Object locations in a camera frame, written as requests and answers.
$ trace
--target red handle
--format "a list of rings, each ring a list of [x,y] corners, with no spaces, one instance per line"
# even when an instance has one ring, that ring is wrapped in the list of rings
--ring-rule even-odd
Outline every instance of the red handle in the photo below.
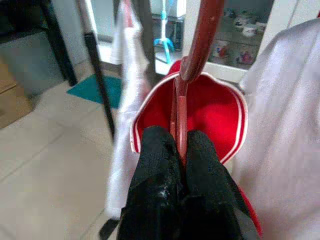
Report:
[[[202,0],[194,37],[187,58],[180,66],[180,77],[190,83],[201,74],[210,54],[224,0]]]

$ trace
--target tile floor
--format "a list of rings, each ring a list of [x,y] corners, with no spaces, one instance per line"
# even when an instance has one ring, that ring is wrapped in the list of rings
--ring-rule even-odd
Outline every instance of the tile floor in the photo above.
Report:
[[[99,239],[113,146],[101,105],[69,88],[49,89],[0,129],[0,240]]]

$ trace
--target floor mat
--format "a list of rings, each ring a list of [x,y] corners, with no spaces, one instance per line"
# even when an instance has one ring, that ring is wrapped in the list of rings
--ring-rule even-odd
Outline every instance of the floor mat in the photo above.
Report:
[[[120,96],[122,92],[121,79],[111,76],[104,76],[103,80],[106,86],[106,92],[108,94],[110,107],[117,109],[119,107]],[[89,76],[84,81],[79,82],[77,85],[66,92],[68,94],[99,104],[103,103],[99,93],[95,75]]]

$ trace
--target white cloth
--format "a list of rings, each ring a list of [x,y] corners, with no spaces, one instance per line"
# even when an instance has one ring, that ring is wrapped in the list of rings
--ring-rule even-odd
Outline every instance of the white cloth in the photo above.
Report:
[[[280,32],[240,86],[248,131],[232,176],[264,239],[320,239],[320,19]]]
[[[138,164],[139,154],[131,151],[130,128],[132,121],[150,91],[145,70],[148,61],[141,45],[142,27],[132,9],[133,27],[124,26],[124,1],[118,9],[116,33],[111,59],[122,63],[123,92],[117,113],[113,160],[107,180],[105,213],[119,219],[126,205],[131,179]]]

